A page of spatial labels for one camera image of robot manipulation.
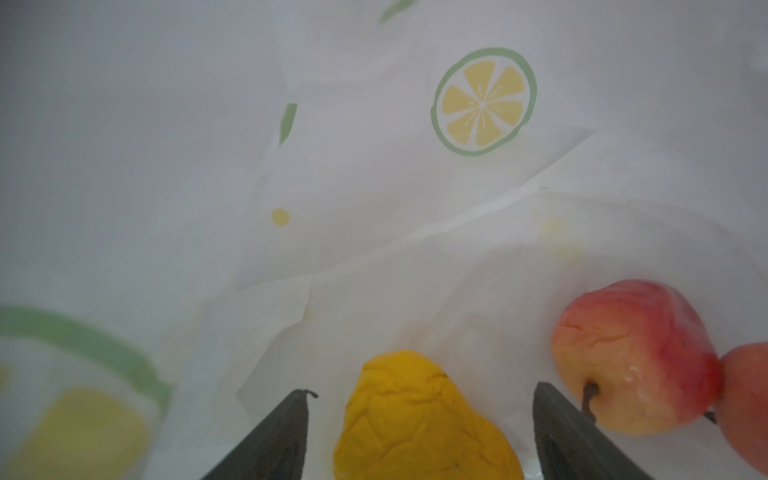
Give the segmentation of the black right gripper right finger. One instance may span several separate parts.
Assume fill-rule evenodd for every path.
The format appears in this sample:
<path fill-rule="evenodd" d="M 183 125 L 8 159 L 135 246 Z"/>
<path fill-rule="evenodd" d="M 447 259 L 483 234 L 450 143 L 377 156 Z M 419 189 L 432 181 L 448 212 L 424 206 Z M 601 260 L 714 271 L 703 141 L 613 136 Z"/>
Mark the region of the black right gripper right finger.
<path fill-rule="evenodd" d="M 545 480 L 651 480 L 552 384 L 536 385 L 532 413 Z"/>

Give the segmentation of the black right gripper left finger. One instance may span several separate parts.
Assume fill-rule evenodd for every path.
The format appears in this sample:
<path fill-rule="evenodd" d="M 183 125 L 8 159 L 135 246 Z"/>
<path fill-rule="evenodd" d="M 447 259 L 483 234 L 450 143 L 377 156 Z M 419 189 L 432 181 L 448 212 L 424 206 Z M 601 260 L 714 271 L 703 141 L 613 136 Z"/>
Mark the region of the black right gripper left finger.
<path fill-rule="evenodd" d="M 203 479 L 301 480 L 309 426 L 307 389 L 289 393 Z"/>

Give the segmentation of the dark red fake fruit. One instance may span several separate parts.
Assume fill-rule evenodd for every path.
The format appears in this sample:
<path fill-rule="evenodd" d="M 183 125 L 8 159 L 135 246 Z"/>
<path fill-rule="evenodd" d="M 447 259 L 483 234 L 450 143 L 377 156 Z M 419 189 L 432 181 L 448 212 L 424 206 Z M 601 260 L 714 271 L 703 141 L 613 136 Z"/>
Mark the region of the dark red fake fruit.
<path fill-rule="evenodd" d="M 577 399 L 596 385 L 589 408 L 597 423 L 628 435 L 690 424 L 723 386 L 700 316 L 678 290 L 653 281 L 623 280 L 576 298 L 553 329 L 551 352 Z"/>

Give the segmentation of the orange yellow fake fruit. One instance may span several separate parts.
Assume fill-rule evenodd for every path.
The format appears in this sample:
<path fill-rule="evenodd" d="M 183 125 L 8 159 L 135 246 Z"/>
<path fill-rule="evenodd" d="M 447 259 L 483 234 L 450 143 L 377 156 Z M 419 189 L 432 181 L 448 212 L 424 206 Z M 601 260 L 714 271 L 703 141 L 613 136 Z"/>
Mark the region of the orange yellow fake fruit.
<path fill-rule="evenodd" d="M 333 452 L 337 479 L 521 479 L 505 434 L 430 358 L 385 353 L 362 367 Z"/>

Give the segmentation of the small red fake cherry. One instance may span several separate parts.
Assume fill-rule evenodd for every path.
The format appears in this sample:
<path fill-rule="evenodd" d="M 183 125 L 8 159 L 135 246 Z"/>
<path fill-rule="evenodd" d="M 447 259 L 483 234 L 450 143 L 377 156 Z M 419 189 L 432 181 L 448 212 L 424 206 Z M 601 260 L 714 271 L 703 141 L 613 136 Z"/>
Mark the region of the small red fake cherry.
<path fill-rule="evenodd" d="M 767 343 L 740 345 L 708 361 L 715 382 L 714 423 L 731 448 L 767 474 Z"/>

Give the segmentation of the white plastic bag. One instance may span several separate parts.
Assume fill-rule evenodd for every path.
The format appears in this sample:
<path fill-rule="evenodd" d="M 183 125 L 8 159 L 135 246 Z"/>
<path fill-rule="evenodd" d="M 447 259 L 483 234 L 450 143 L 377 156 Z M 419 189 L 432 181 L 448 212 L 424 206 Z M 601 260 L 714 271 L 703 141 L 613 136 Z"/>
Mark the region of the white plastic bag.
<path fill-rule="evenodd" d="M 541 475 L 580 294 L 767 337 L 763 1 L 5 1 L 1 475 L 201 479 L 431 357 Z"/>

